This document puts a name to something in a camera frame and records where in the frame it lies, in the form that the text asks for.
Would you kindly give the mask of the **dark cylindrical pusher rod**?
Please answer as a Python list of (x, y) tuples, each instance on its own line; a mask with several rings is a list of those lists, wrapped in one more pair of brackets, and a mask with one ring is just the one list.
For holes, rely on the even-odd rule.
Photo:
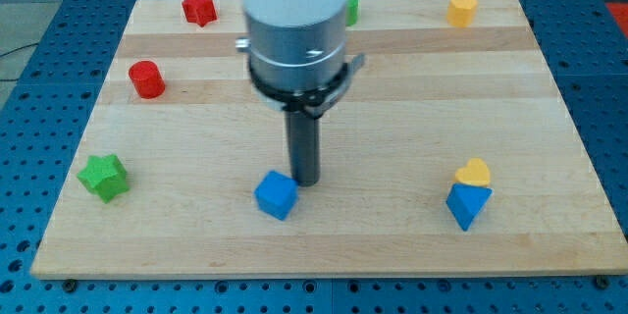
[(319, 122), (302, 112), (285, 113), (291, 176), (300, 186), (320, 179)]

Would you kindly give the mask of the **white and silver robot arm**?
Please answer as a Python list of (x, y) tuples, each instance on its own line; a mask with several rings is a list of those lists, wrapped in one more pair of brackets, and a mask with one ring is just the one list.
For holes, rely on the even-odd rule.
[(347, 0), (242, 0), (251, 82), (285, 115), (292, 177), (320, 178), (319, 120), (348, 91), (362, 61), (345, 60)]

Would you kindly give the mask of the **green block behind arm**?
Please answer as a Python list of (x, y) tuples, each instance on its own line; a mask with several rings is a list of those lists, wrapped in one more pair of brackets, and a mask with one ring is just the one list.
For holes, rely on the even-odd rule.
[(354, 26), (359, 18), (359, 0), (347, 0), (346, 2), (346, 26)]

